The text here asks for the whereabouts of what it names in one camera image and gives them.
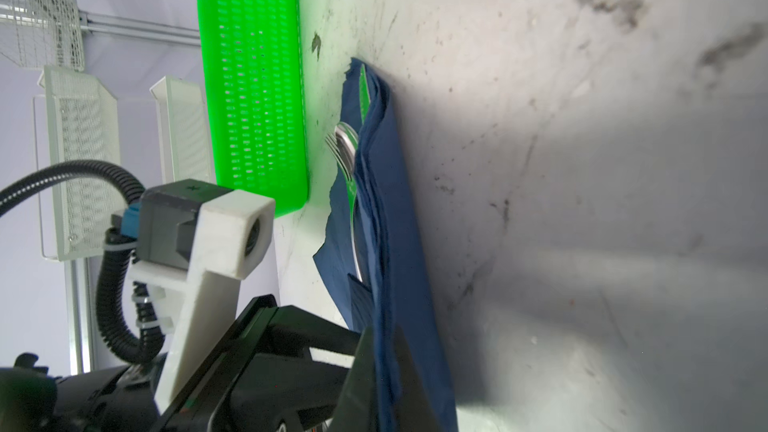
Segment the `green plastic basket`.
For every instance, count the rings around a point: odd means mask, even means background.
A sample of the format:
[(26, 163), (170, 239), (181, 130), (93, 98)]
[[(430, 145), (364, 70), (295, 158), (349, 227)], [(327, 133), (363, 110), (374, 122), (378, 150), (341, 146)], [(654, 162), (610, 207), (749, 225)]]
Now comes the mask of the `green plastic basket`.
[(309, 196), (299, 0), (197, 11), (216, 181), (293, 213)]

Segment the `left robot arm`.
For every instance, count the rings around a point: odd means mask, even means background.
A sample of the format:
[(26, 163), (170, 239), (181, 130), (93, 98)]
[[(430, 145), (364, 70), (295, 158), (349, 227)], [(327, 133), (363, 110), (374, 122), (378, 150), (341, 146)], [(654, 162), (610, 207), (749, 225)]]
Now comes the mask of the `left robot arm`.
[(270, 296), (252, 300), (169, 406), (168, 362), (54, 378), (23, 354), (1, 371), (4, 431), (378, 428), (369, 338)]

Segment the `silver spoon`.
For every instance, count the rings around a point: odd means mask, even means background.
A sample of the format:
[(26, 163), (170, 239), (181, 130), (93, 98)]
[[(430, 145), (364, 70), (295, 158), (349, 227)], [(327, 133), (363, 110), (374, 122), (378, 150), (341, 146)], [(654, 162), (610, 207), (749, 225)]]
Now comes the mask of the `silver spoon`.
[(346, 122), (339, 122), (333, 131), (333, 143), (341, 159), (342, 168), (348, 181), (354, 178), (355, 157), (358, 148), (358, 134)]

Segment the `dark blue paper napkin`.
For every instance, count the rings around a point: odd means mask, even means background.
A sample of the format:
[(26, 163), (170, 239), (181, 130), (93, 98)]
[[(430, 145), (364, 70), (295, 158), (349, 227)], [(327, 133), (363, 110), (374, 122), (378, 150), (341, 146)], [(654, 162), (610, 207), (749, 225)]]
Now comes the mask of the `dark blue paper napkin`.
[(340, 118), (359, 138), (354, 181), (361, 223), (350, 224), (347, 183), (339, 174), (314, 263), (347, 326), (355, 332), (373, 328), (381, 430), (396, 429), (401, 384), (394, 334), (400, 327), (440, 430), (455, 431), (455, 394), (437, 330), (394, 98), (387, 82), (358, 58), (345, 73)]

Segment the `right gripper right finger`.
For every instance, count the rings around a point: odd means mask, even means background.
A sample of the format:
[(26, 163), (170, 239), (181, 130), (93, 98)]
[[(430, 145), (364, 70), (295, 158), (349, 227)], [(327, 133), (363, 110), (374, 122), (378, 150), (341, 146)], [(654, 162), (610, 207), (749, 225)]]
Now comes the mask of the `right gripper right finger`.
[(438, 421), (416, 370), (405, 334), (400, 327), (395, 329), (394, 350), (401, 384), (401, 393), (394, 405), (396, 431), (440, 431)]

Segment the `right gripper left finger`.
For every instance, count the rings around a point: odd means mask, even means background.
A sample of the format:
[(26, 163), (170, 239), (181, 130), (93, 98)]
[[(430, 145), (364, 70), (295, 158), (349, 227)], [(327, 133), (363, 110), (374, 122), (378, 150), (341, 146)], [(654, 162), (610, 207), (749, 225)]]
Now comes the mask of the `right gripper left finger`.
[(329, 431), (378, 431), (377, 391), (374, 333), (373, 328), (368, 327), (360, 337)]

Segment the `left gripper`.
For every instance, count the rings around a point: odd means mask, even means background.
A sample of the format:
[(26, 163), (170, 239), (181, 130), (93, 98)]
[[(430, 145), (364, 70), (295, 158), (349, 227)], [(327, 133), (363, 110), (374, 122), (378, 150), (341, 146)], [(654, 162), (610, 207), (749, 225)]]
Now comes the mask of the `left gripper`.
[(314, 431), (333, 417), (360, 335), (271, 295), (252, 299), (153, 425), (155, 431)]

